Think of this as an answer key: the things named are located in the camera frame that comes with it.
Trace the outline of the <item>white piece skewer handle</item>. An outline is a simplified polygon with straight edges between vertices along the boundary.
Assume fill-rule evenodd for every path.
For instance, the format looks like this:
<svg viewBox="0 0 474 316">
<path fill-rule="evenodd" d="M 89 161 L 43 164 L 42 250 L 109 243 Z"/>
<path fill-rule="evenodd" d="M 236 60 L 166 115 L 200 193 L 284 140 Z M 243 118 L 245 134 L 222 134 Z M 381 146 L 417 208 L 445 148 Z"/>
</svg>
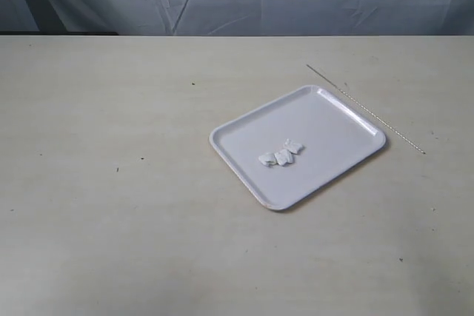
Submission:
<svg viewBox="0 0 474 316">
<path fill-rule="evenodd" d="M 267 152 L 258 157 L 258 161 L 266 167 L 277 164 L 275 154 L 273 152 Z"/>
</svg>

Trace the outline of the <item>white piece skewer tip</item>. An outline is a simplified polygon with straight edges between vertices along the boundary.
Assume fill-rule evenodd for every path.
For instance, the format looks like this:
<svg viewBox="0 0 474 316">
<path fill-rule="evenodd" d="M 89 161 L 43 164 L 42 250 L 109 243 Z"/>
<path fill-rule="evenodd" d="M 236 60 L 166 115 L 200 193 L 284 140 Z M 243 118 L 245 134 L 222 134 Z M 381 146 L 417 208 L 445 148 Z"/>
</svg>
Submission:
<svg viewBox="0 0 474 316">
<path fill-rule="evenodd" d="M 274 154 L 274 156 L 277 164 L 281 167 L 294 163 L 293 154 L 286 148 L 279 150 Z"/>
</svg>

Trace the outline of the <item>white skewer piece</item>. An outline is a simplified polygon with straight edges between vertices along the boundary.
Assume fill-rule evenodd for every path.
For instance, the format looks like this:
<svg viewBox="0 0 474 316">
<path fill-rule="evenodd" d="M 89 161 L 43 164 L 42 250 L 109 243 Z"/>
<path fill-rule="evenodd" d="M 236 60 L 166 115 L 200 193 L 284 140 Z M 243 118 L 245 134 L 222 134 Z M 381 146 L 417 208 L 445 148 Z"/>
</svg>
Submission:
<svg viewBox="0 0 474 316">
<path fill-rule="evenodd" d="M 284 142 L 284 148 L 294 155 L 298 155 L 303 150 L 304 145 L 291 139 Z"/>
</svg>

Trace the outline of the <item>thin metal skewer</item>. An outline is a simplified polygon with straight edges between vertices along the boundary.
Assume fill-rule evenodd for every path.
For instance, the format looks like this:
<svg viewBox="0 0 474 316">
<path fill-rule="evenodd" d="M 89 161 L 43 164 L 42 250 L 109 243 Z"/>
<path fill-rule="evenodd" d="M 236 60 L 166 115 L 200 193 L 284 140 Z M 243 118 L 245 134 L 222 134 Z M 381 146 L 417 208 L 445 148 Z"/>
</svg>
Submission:
<svg viewBox="0 0 474 316">
<path fill-rule="evenodd" d="M 344 91 L 342 88 L 340 88 L 337 84 L 335 84 L 333 81 L 331 81 L 329 78 L 327 78 L 325 75 L 323 75 L 321 72 L 319 72 L 315 67 L 311 66 L 310 64 L 305 64 L 305 66 L 311 70 L 313 73 L 315 73 L 317 76 L 319 76 L 321 79 L 326 81 L 330 86 L 335 88 L 338 92 L 340 92 L 342 95 L 347 97 L 350 101 L 352 101 L 355 105 L 360 107 L 363 111 L 365 111 L 367 114 L 372 116 L 375 120 L 377 120 L 380 124 L 385 126 L 388 130 L 392 131 L 395 135 L 397 135 L 400 139 L 405 141 L 407 144 L 409 144 L 413 149 L 415 149 L 417 152 L 421 153 L 422 155 L 426 155 L 427 152 L 422 149 L 419 145 L 416 143 L 412 142 L 405 134 L 399 132 L 393 125 L 389 124 L 386 122 L 384 119 L 382 119 L 380 116 L 378 116 L 375 112 L 373 112 L 371 109 L 367 108 L 365 105 L 363 105 L 359 100 L 355 99 L 351 94 L 347 93 Z"/>
</svg>

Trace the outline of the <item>white rectangular plastic tray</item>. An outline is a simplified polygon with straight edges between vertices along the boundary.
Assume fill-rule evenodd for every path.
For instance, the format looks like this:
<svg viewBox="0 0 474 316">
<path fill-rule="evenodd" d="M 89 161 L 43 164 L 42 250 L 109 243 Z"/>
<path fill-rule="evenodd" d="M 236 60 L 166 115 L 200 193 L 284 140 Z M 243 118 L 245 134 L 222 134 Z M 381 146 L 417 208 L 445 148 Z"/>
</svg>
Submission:
<svg viewBox="0 0 474 316">
<path fill-rule="evenodd" d="M 384 148 L 384 132 L 306 85 L 215 128 L 210 144 L 273 211 L 286 210 Z"/>
</svg>

